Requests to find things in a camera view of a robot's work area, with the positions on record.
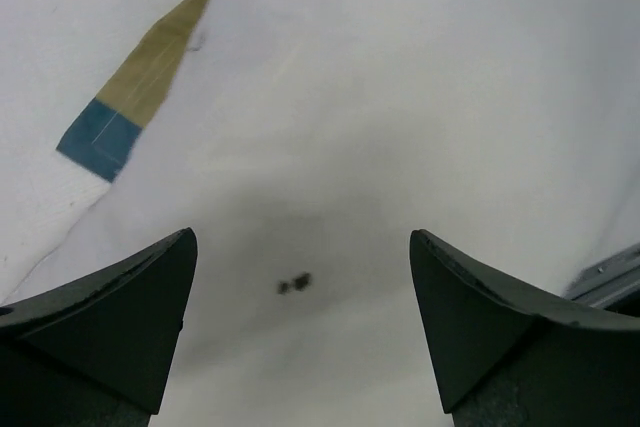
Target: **black spot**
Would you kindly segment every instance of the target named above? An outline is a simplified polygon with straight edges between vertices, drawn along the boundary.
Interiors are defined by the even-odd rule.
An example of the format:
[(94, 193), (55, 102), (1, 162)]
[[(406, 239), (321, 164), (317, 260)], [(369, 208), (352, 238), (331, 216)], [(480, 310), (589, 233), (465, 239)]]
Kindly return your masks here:
[(309, 287), (309, 285), (311, 285), (311, 274), (308, 272), (300, 274), (298, 277), (293, 279), (293, 288), (298, 292), (302, 292)]
[(284, 295), (291, 289), (289, 282), (278, 282), (278, 294)]

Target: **white fabric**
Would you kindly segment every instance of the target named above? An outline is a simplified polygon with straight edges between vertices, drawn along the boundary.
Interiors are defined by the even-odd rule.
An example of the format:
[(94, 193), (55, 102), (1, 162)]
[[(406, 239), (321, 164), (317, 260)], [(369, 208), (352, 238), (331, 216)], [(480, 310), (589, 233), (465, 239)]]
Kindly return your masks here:
[(0, 0), (0, 302), (108, 184), (55, 148), (181, 0)]
[(639, 3), (213, 0), (127, 168), (16, 298), (192, 226), (154, 427), (450, 425), (409, 234), (554, 292), (637, 240)]

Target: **white surface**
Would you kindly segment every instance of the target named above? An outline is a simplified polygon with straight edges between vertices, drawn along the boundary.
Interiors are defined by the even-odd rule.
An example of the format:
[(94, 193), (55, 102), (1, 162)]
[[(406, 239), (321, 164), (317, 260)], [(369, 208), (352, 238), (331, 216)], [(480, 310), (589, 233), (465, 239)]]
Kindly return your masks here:
[(637, 241), (639, 3), (215, 0), (127, 168), (14, 298), (192, 226), (154, 427), (448, 425), (409, 234), (554, 292)]
[(180, 1), (0, 0), (0, 300), (107, 190), (55, 147)]

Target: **small black object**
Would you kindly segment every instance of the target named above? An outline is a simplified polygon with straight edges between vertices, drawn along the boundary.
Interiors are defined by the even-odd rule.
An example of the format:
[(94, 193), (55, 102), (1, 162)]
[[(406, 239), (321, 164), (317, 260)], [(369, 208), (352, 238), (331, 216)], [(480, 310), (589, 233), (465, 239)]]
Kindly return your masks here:
[(640, 319), (552, 295), (414, 232), (411, 271), (457, 427), (640, 425)]
[(295, 279), (293, 279), (293, 287), (298, 292), (302, 292), (311, 284), (311, 274), (305, 272), (304, 274), (299, 275)]
[(157, 414), (197, 258), (182, 230), (2, 309), (0, 425), (145, 427)]
[(289, 282), (284, 282), (284, 281), (278, 282), (278, 294), (284, 295), (288, 293), (290, 289), (291, 289), (291, 286), (289, 285)]

